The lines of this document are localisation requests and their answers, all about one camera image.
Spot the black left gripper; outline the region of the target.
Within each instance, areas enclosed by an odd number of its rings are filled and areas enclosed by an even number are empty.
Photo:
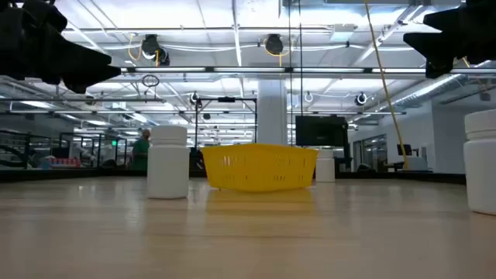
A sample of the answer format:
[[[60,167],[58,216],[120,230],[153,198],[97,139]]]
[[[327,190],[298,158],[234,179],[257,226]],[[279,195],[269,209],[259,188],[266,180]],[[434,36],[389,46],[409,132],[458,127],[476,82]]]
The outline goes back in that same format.
[[[0,0],[0,75],[17,80],[39,78],[84,94],[88,87],[119,76],[104,53],[61,36],[67,18],[56,0]],[[54,29],[46,29],[50,24]]]

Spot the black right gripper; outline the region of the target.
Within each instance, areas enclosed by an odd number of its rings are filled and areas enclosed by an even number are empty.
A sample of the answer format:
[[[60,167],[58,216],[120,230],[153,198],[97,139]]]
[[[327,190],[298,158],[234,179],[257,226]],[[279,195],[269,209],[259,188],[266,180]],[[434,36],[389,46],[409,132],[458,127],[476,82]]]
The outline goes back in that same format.
[[[425,76],[449,74],[460,56],[465,31],[468,32],[471,63],[496,60],[496,0],[466,0],[455,9],[424,16],[425,25],[441,33],[406,33],[403,41],[425,59]]]

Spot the yellow plastic basket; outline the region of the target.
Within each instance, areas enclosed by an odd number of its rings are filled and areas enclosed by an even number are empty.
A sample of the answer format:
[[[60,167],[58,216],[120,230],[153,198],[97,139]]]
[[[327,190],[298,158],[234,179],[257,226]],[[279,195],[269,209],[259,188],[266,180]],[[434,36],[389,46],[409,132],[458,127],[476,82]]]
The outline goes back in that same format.
[[[211,187],[272,192],[312,185],[318,151],[251,143],[201,149]]]

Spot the red boxes row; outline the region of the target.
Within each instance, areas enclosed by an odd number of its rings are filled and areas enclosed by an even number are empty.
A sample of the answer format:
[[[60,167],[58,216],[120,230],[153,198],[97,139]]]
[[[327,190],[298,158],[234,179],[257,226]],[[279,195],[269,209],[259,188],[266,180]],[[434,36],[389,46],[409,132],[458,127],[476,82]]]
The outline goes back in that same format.
[[[50,158],[50,166],[52,168],[79,168],[81,161],[74,158]]]

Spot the person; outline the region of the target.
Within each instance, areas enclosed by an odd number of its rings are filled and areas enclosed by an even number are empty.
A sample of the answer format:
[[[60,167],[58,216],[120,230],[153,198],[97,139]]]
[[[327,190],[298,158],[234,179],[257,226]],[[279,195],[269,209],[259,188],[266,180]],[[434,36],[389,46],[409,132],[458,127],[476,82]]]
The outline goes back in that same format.
[[[135,171],[147,171],[148,150],[150,148],[150,131],[144,129],[142,136],[133,144],[131,168]]]

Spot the black monitor screen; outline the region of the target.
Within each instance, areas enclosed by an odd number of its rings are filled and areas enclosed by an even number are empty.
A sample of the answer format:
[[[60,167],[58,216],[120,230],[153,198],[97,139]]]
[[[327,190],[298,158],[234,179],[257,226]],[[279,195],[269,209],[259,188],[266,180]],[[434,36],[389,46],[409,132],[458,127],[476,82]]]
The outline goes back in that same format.
[[[337,116],[299,115],[295,118],[295,141],[298,146],[344,147],[348,123]]]

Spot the black metal gantry stand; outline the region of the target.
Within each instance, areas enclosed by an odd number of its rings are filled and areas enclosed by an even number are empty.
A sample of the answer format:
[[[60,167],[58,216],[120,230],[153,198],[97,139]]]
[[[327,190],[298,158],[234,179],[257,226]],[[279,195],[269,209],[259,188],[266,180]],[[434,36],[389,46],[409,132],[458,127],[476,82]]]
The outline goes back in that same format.
[[[190,170],[194,174],[205,172],[205,163],[201,147],[205,145],[221,146],[241,143],[257,142],[257,98],[229,97],[200,98],[203,106],[195,107],[194,143],[190,148]],[[242,110],[208,110],[213,102],[219,104],[234,104],[240,102]],[[238,122],[218,122],[211,120],[212,116],[252,115],[253,120],[239,120]]]

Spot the white building column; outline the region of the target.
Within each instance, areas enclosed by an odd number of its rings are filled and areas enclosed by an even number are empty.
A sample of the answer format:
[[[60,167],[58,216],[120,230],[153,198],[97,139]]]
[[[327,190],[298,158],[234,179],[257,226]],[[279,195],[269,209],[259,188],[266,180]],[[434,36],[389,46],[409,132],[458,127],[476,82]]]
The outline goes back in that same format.
[[[288,102],[284,80],[259,80],[257,142],[288,144]]]

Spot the silver ventilation duct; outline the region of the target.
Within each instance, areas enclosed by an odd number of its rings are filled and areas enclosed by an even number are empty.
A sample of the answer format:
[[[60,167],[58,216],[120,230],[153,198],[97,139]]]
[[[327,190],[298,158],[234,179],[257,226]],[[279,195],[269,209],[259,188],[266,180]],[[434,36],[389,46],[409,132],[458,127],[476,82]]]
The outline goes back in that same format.
[[[454,74],[439,77],[434,80],[422,81],[396,94],[391,99],[393,106],[406,105],[409,102],[423,102],[435,95],[443,94],[454,88],[463,87],[470,81],[479,79],[496,79],[496,73]]]

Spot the black metal table frame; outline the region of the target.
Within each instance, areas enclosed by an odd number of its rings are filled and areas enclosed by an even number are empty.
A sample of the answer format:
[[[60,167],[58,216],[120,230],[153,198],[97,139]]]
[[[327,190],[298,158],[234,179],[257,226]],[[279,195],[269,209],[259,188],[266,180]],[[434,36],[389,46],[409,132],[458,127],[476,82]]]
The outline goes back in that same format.
[[[0,170],[0,183],[72,179],[87,177],[145,177],[139,170],[123,169],[66,169],[66,170]],[[464,174],[442,174],[429,172],[393,172],[393,173],[338,173],[336,179],[399,179],[409,181],[426,181],[447,184],[466,184]]]

